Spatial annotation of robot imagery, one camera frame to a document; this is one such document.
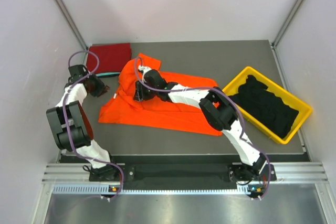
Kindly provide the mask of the orange t shirt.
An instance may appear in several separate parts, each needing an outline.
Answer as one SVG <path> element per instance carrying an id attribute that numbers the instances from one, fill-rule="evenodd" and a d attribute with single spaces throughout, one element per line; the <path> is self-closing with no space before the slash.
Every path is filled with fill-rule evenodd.
<path id="1" fill-rule="evenodd" d="M 161 129 L 220 136 L 200 109 L 185 104 L 164 102 L 155 97 L 138 102 L 135 94 L 134 60 L 128 61 L 119 75 L 115 95 L 101 107 L 99 123 L 148 126 Z"/>

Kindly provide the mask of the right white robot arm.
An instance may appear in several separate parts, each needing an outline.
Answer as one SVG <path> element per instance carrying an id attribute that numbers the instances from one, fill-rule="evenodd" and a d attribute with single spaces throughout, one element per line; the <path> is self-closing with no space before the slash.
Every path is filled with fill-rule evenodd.
<path id="1" fill-rule="evenodd" d="M 245 123 L 235 103 L 218 87 L 185 87 L 176 82 L 167 82 L 160 73 L 150 67 L 135 69 L 137 82 L 134 99 L 146 101 L 158 97 L 164 102 L 184 104 L 201 110 L 208 124 L 223 133 L 236 149 L 241 165 L 237 169 L 246 178 L 239 178 L 234 171 L 232 178 L 239 181 L 259 179 L 268 168 L 267 182 L 271 179 L 271 164 L 268 156 L 252 144 L 245 133 Z"/>

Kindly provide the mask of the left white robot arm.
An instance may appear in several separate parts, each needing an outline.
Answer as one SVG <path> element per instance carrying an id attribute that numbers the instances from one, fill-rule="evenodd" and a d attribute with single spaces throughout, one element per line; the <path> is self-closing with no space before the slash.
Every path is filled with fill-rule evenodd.
<path id="1" fill-rule="evenodd" d="M 84 65 L 68 68 L 70 77 L 60 102 L 46 111 L 47 120 L 57 147 L 74 152 L 87 160 L 91 166 L 83 169 L 90 173 L 94 182 L 111 182 L 122 179 L 122 173 L 112 156 L 94 140 L 93 129 L 83 110 L 87 95 L 99 97 L 109 87 L 95 74 L 90 74 Z"/>

